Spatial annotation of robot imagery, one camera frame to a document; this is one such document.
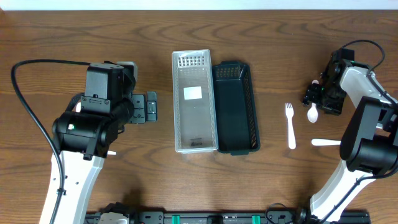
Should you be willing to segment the white plastic fork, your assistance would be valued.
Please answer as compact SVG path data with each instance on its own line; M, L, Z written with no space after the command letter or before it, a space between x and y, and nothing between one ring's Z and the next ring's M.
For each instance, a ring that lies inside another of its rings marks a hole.
M296 148L295 133L292 118L294 116L294 109L291 103L285 104L285 115L288 122L288 146L290 149Z
M332 139L312 139L311 144L313 146L339 146L341 141L339 140L332 140Z

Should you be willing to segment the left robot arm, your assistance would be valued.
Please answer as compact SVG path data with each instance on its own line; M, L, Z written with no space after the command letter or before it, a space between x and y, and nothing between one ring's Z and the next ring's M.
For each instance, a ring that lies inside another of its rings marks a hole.
M157 120L157 93L130 93L117 103L75 95L52 127L55 152L41 223L84 223L109 148L127 124Z

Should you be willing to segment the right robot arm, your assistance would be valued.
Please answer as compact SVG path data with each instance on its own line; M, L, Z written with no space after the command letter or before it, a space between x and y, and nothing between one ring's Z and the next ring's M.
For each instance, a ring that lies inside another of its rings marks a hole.
M341 160L296 223L337 222L349 203L371 182L397 172L397 101L369 65L332 59L322 74L321 96L341 90L356 110L340 141Z

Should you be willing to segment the white plastic spoon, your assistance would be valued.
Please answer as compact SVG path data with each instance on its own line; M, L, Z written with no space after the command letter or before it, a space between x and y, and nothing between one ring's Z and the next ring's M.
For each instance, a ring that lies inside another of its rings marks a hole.
M311 102L311 107L307 112L307 118L311 123L315 123L318 119L317 105Z

